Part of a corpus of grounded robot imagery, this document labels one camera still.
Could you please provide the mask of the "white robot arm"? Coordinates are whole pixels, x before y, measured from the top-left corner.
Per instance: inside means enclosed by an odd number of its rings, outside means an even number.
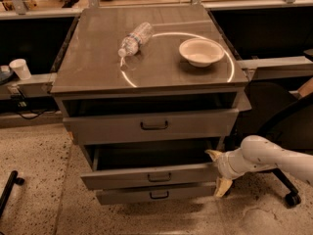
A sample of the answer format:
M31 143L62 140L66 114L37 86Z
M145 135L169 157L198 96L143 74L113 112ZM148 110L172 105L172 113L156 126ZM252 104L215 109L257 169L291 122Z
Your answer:
M313 184L313 156L284 149L257 135L246 137L234 151L205 150L217 167L214 195L223 197L233 181L247 172L278 168L308 185Z

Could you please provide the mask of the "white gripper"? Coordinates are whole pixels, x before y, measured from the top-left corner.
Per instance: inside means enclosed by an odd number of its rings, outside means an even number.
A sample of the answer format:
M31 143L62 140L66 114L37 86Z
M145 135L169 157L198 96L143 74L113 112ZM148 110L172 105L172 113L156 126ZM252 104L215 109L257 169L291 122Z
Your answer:
M244 158L241 149L222 153L207 149L204 151L217 163L217 168L222 177L216 179L214 196L221 198L231 188L234 179L243 176L247 172L256 171L257 165Z

